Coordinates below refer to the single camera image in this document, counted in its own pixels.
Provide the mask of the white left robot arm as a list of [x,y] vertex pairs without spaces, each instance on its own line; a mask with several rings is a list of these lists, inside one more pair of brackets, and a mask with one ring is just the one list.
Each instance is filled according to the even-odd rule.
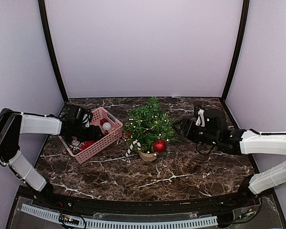
[[92,125],[93,114],[77,105],[61,116],[42,115],[3,108],[0,112],[0,163],[29,187],[39,193],[39,200],[47,208],[54,208],[58,198],[52,184],[43,177],[23,153],[21,144],[37,136],[74,137],[80,142],[98,141],[103,137],[101,128]]

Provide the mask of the small green christmas tree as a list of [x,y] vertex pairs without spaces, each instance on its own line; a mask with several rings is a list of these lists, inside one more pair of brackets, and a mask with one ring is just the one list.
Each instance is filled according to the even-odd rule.
[[138,140],[141,150],[147,153],[154,152],[153,144],[158,139],[164,140],[167,145],[177,139],[173,120],[161,110],[157,97],[149,98],[146,105],[129,112],[128,121],[123,125],[124,131],[132,133],[131,139],[124,138],[128,147],[133,141]]

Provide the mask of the red ball ornament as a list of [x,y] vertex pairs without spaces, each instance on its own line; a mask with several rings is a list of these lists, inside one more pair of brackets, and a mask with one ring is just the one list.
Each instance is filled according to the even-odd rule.
[[163,153],[166,151],[166,147],[166,142],[162,139],[158,139],[153,144],[153,151],[156,153]]

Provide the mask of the pink plastic basket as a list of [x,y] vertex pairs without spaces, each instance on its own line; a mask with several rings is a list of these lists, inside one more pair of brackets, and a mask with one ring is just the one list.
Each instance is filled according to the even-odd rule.
[[79,164],[122,137],[122,122],[102,107],[91,111],[70,105],[60,120],[59,139]]

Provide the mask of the red white candy cane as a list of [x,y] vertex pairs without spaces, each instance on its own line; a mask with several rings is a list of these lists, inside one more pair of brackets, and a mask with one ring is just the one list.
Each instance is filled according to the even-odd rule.
[[128,147],[128,150],[127,150],[127,152],[125,153],[125,156],[126,156],[126,157],[129,157],[129,156],[130,156],[130,154],[131,154],[131,152],[132,152],[134,146],[137,146],[137,149],[138,149],[139,151],[141,150],[141,143],[138,142],[138,140],[135,140],[135,141],[133,141],[133,142],[130,144],[130,146]]

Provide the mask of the red santa ornament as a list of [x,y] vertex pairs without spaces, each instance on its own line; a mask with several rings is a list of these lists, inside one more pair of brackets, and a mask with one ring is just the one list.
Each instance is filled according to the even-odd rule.
[[125,139],[131,139],[132,138],[132,133],[130,131],[124,131],[123,134]]

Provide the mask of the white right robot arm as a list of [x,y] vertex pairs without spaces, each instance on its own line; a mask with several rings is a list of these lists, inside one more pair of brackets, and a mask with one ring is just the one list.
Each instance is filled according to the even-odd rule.
[[[208,145],[234,156],[280,155],[286,156],[286,131],[259,132],[254,129],[234,129],[227,126],[225,113],[216,109],[195,110],[196,120],[177,122],[177,133],[197,145]],[[264,172],[247,176],[234,195],[234,203],[244,207],[252,196],[286,183],[286,161]]]

